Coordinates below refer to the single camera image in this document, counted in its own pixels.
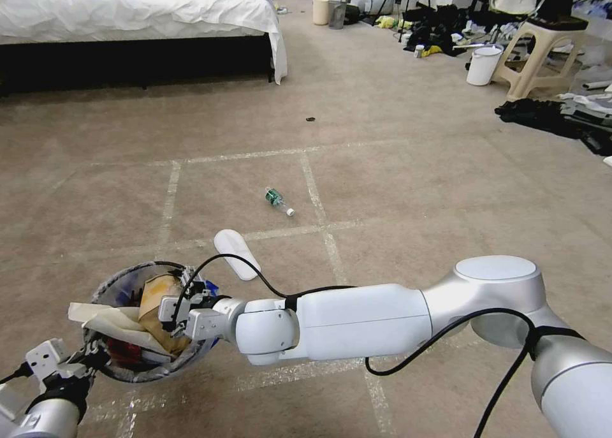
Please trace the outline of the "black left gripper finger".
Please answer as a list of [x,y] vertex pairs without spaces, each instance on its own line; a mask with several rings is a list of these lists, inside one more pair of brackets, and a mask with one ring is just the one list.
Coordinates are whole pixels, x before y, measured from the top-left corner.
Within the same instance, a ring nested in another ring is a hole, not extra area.
[[84,346],[82,365],[85,375],[93,376],[110,363],[111,355],[105,342],[88,342]]

